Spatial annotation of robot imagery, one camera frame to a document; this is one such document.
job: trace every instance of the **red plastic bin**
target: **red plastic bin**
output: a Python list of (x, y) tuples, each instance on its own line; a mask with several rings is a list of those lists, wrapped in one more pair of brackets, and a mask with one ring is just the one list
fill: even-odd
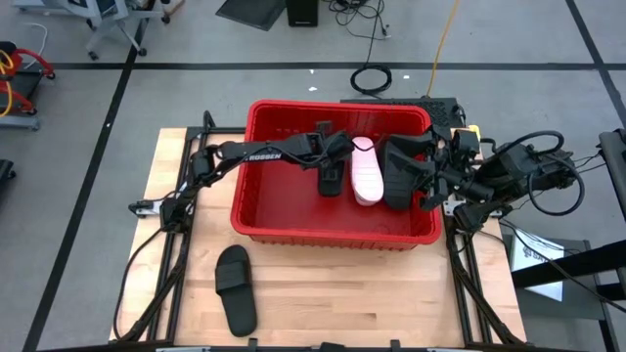
[[(313, 132), (318, 121), (331, 121), (333, 132), (377, 141), (382, 135), (420, 135), (430, 125), (415, 107), (259, 101), (249, 110), (246, 141), (281, 140)], [(435, 242), (441, 233), (439, 210), (422, 211), (421, 195), (410, 210), (398, 211), (384, 200), (373, 206), (356, 202), (349, 170), (339, 197), (317, 192), (317, 170), (283, 161), (245, 163), (240, 167), (231, 223), (254, 241), (366, 249), (414, 248)]]

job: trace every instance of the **black box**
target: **black box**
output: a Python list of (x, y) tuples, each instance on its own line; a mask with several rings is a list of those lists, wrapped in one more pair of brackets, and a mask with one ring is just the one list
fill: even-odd
[(318, 0), (287, 0), (290, 26), (317, 26)]

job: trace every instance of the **pink slide sandal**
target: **pink slide sandal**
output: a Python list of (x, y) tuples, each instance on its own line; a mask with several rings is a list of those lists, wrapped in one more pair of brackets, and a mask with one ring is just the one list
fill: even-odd
[(382, 175), (374, 143), (367, 137), (356, 137), (352, 142), (360, 149), (370, 150), (363, 152), (354, 149), (350, 164), (350, 180), (356, 201), (365, 206), (376, 204), (382, 199)]

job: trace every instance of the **cable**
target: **cable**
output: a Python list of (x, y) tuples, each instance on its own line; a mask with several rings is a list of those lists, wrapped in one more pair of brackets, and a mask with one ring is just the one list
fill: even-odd
[(562, 134), (560, 134), (557, 131), (537, 131), (537, 132), (532, 132), (532, 133), (528, 133), (526, 135), (523, 135), (523, 136), (517, 138), (516, 140), (514, 140), (514, 141), (512, 141), (512, 142), (510, 142), (508, 144), (505, 144), (505, 146), (502, 149), (498, 150), (493, 156), (504, 154), (504, 153), (508, 152), (511, 148), (513, 148), (514, 146), (520, 144), (521, 142), (525, 142), (527, 140), (530, 140), (530, 139), (533, 139), (533, 138), (537, 138), (537, 137), (542, 137), (542, 136), (557, 137), (557, 139), (558, 139), (557, 145), (552, 147), (552, 148), (550, 148), (550, 149), (548, 149), (548, 150), (539, 151), (539, 152), (533, 151), (533, 152), (531, 152), (533, 155), (539, 156), (539, 155), (554, 153), (554, 152), (558, 151), (563, 146), (563, 144), (565, 143), (565, 138), (563, 137)]
[[(38, 26), (41, 29), (43, 29), (43, 39), (41, 40), (41, 47), (39, 48), (39, 52), (37, 53), (37, 55), (41, 56), (41, 54), (43, 54), (43, 50), (46, 48), (46, 41), (48, 41), (48, 28), (43, 24), (34, 23), (34, 22), (22, 23), (22, 24)], [(32, 59), (32, 61), (28, 65), (26, 65), (23, 69), (29, 69), (36, 62), (37, 62), (37, 59)]]
[[(537, 198), (537, 197), (541, 196), (544, 192), (546, 192), (546, 191), (541, 191), (540, 193), (538, 193), (538, 194), (537, 194), (537, 196), (535, 196), (535, 198)], [(525, 201), (524, 201), (524, 202), (523, 202), (520, 206), (518, 206), (517, 208), (513, 208), (513, 210), (511, 210), (511, 211), (514, 211), (514, 210), (520, 210), (520, 209), (521, 209), (523, 206), (525, 206), (525, 205), (526, 205), (529, 201), (530, 201), (530, 198), (529, 198), (529, 199), (527, 199), (527, 200), (525, 200)]]
[(598, 156), (600, 156), (600, 152), (597, 152), (595, 155), (585, 156), (585, 157), (581, 157), (581, 158), (579, 158), (579, 159), (572, 160), (572, 162), (573, 162), (573, 163), (576, 163), (576, 162), (578, 162), (578, 161), (582, 161), (582, 160), (585, 160), (585, 159), (586, 159), (586, 160), (585, 160), (585, 162), (583, 162), (582, 164), (580, 164), (580, 165), (576, 166), (576, 168), (581, 168), (581, 167), (583, 167), (583, 166), (587, 165), (587, 164), (589, 163), (589, 161), (593, 160), (594, 158), (596, 158), (596, 157), (598, 157)]
[(605, 166), (605, 165), (606, 165), (606, 162), (603, 162), (603, 163), (601, 163), (600, 165), (597, 165), (597, 166), (594, 166), (594, 167), (590, 167), (590, 168), (585, 169), (585, 170), (578, 171), (578, 173), (583, 173), (583, 172), (587, 172), (587, 171), (595, 170), (595, 169), (597, 169), (597, 168), (599, 168), (599, 167), (602, 167), (602, 166)]
[(583, 199), (585, 198), (585, 183), (583, 182), (582, 177), (580, 177), (579, 172), (576, 171), (576, 169), (572, 165), (570, 165), (567, 162), (565, 162), (564, 160), (559, 159), (557, 157), (554, 157), (552, 155), (546, 155), (546, 157), (549, 158), (549, 159), (554, 160), (555, 162), (557, 162), (557, 163), (559, 163), (559, 164), (561, 164), (563, 166), (565, 166), (574, 175), (574, 177), (576, 178), (576, 181), (578, 182), (578, 199), (576, 200), (574, 205), (572, 205), (567, 210), (564, 210), (564, 211), (550, 211), (550, 210), (546, 210), (541, 205), (539, 205), (539, 203), (537, 203), (537, 200), (535, 199), (535, 195), (533, 194), (532, 181), (533, 181), (533, 178), (535, 176), (535, 173), (533, 172), (530, 175), (528, 175), (527, 182), (526, 182), (526, 188), (528, 189), (528, 196), (530, 197), (530, 201), (535, 206), (535, 208), (537, 208), (537, 210), (539, 210), (542, 213), (547, 214), (547, 215), (564, 216), (564, 215), (570, 214), (574, 210), (578, 209), (580, 204), (583, 202)]
[(493, 138), (481, 138), (480, 143), (486, 143), (491, 145), (491, 153), (495, 153), (498, 149), (498, 145), (496, 144), (496, 140)]
[[(2, 55), (2, 57), (4, 57), (4, 59), (7, 61), (8, 65), (5, 65), (2, 62), (3, 58), (0, 58), (0, 73), (2, 74), (7, 74), (6, 69), (13, 69), (13, 61), (11, 60), (11, 57), (9, 56), (9, 54), (7, 54), (4, 50), (0, 50), (0, 54)], [(11, 111), (11, 107), (13, 106), (13, 90), (11, 89), (11, 83), (9, 83), (9, 81), (6, 81), (7, 83), (7, 107), (4, 109), (4, 111), (2, 111), (2, 113), (0, 113), (0, 117), (4, 117), (6, 116), (9, 111)]]
[(156, 230), (156, 232), (150, 235), (147, 240), (145, 240), (139, 247), (137, 247), (137, 249), (135, 249), (135, 252), (130, 256), (128, 263), (126, 264), (124, 274), (121, 277), (121, 287), (119, 288), (119, 295), (117, 296), (117, 303), (115, 304), (115, 313), (113, 314), (113, 333), (115, 334), (115, 338), (117, 339), (121, 339), (121, 334), (117, 329), (117, 315), (119, 314), (119, 307), (121, 306), (121, 300), (124, 296), (124, 289), (126, 288), (126, 279), (128, 277), (128, 271), (130, 270), (130, 266), (133, 264), (133, 261), (135, 261), (135, 258), (137, 257), (139, 252), (141, 252), (141, 250), (144, 249), (146, 245), (152, 242), (162, 231), (163, 228), (159, 228), (158, 230)]
[(380, 136), (380, 138), (375, 143), (373, 143), (371, 146), (369, 146), (367, 148), (361, 148), (356, 143), (354, 143), (352, 141), (350, 141), (350, 142), (352, 143), (352, 146), (354, 146), (354, 149), (356, 149), (358, 151), (361, 151), (361, 152), (367, 152), (367, 151), (370, 151), (370, 150), (376, 148), (383, 140), (384, 140), (384, 135)]
[[(377, 8), (376, 8), (377, 19), (380, 18), (380, 11), (381, 11), (380, 5), (381, 4), (384, 4), (384, 0), (379, 0), (379, 4), (377, 5)], [(361, 68), (357, 69), (356, 71), (354, 71), (354, 73), (352, 73), (352, 76), (350, 76), (350, 85), (352, 86), (352, 89), (354, 89), (355, 91), (361, 94), (369, 95), (371, 97), (380, 99), (380, 97), (378, 97), (377, 94), (389, 89), (389, 87), (391, 86), (391, 82), (393, 82), (393, 78), (391, 76), (391, 69), (389, 69), (389, 67), (383, 66), (383, 65), (370, 65), (370, 57), (372, 56), (372, 47), (374, 46), (376, 27), (377, 27), (377, 24), (379, 23), (377, 19), (374, 19), (374, 28), (372, 29), (372, 36), (370, 38), (370, 49), (368, 50), (368, 59), (365, 61), (365, 63), (363, 64)], [(361, 74), (361, 72), (366, 71), (368, 69), (378, 70), (385, 74), (386, 80), (380, 87), (372, 88), (372, 89), (365, 89), (365, 88), (360, 87), (356, 83), (356, 76), (358, 76), (359, 74)]]
[(466, 250), (468, 248), (468, 246), (470, 245), (471, 240), (473, 240), (473, 236), (475, 234), (476, 233), (472, 233), (472, 234), (468, 235), (469, 239), (463, 238), (463, 242), (464, 242), (463, 246), (460, 249), (458, 249), (457, 251), (455, 251), (454, 253), (455, 254), (459, 254), (459, 253), (463, 252), (464, 250)]
[(583, 287), (586, 291), (588, 291), (589, 293), (593, 294), (600, 302), (608, 304), (610, 306), (612, 306), (613, 308), (617, 309), (618, 311), (622, 312), (622, 313), (626, 313), (626, 308), (618, 305), (617, 303), (614, 303), (613, 301), (609, 300), (608, 298), (597, 294), (596, 292), (594, 292), (592, 289), (586, 287), (584, 284), (582, 284), (581, 282), (579, 282), (578, 280), (576, 280), (574, 277), (572, 277), (571, 275), (567, 274), (567, 272), (565, 272), (561, 266), (557, 263), (555, 263), (555, 261), (551, 258), (548, 258), (547, 256), (543, 255), (542, 253), (540, 253), (539, 251), (537, 251), (536, 249), (534, 249), (533, 247), (529, 246), (528, 244), (526, 244), (526, 242), (521, 238), (521, 236), (517, 233), (516, 230), (514, 230), (514, 235), (517, 237), (517, 239), (528, 249), (532, 250), (533, 252), (535, 252), (537, 255), (539, 255), (540, 257), (542, 257), (544, 260), (546, 260), (546, 262), (550, 263), (550, 265), (552, 265), (555, 269), (557, 269), (558, 272), (560, 272), (561, 275), (563, 275), (564, 278), (571, 280), (573, 283)]
[(502, 240), (501, 238), (497, 237), (497, 236), (496, 236), (496, 235), (494, 235), (494, 234), (489, 234), (489, 233), (484, 232), (484, 231), (482, 231), (482, 230), (478, 230), (478, 231), (477, 231), (477, 233), (478, 233), (478, 234), (481, 234), (481, 235), (484, 235), (484, 236), (487, 236), (487, 237), (490, 237), (490, 238), (492, 238), (492, 239), (494, 239), (494, 240), (498, 240), (498, 242), (501, 242), (501, 243), (502, 243), (502, 245), (507, 245), (507, 244), (505, 243), (505, 241), (504, 241), (504, 240)]
[[(350, 33), (350, 35), (357, 38), (364, 39), (372, 39), (369, 35), (356, 34), (350, 30), (349, 24), (356, 18), (357, 15), (361, 16), (364, 19), (371, 20), (375, 19), (377, 22), (380, 21), (380, 31), (382, 32), (383, 38), (374, 38), (374, 40), (386, 40), (388, 38), (387, 29), (389, 25), (385, 25), (382, 22), (382, 12), (384, 12), (384, 1), (382, 1), (382, 5), (380, 10), (377, 10), (375, 7), (371, 5), (367, 5), (367, 0), (323, 0), (326, 3), (329, 3), (329, 11), (335, 13), (335, 22), (340, 26), (345, 27), (345, 29)], [(367, 15), (362, 12), (362, 9), (371, 9), (374, 11), (373, 15)], [(339, 15), (345, 15), (345, 22), (339, 20)]]
[(580, 250), (576, 249), (576, 248), (564, 248), (562, 246), (557, 246), (557, 245), (553, 245), (551, 243), (545, 242), (543, 241), (540, 237), (527, 233), (523, 230), (521, 230), (516, 224), (512, 223), (511, 221), (507, 220), (507, 219), (500, 219), (500, 221), (504, 221), (505, 223), (500, 223), (501, 226), (507, 227), (513, 231), (516, 230), (520, 230), (522, 231), (527, 237), (530, 238), (531, 241), (543, 246), (544, 248), (547, 249), (552, 249), (552, 250), (563, 250), (564, 252), (568, 253), (569, 255), (574, 255), (574, 254), (578, 254), (580, 253)]
[(443, 33), (441, 34), (441, 40), (439, 41), (439, 46), (437, 47), (437, 54), (434, 56), (434, 62), (432, 63), (432, 71), (430, 72), (430, 81), (428, 82), (428, 89), (426, 89), (426, 96), (430, 97), (430, 89), (432, 88), (432, 83), (434, 82), (434, 77), (437, 72), (437, 64), (439, 63), (439, 55), (441, 54), (441, 48), (443, 48), (443, 43), (446, 41), (446, 37), (448, 36), (448, 30), (450, 30), (450, 24), (452, 24), (452, 20), (454, 16), (457, 14), (457, 8), (459, 8), (460, 0), (455, 0), (454, 5), (452, 6), (452, 11), (450, 12), (450, 16), (448, 17), (448, 21), (446, 22), (446, 26), (443, 28)]

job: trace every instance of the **black pad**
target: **black pad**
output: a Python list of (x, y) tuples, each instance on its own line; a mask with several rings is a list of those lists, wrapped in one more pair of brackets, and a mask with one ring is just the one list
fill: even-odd
[(215, 15), (270, 30), (285, 7), (285, 0), (226, 0)]
[(231, 333), (237, 337), (251, 334), (256, 329), (256, 305), (250, 260), (242, 246), (231, 245), (220, 254), (215, 267), (215, 291), (222, 297)]

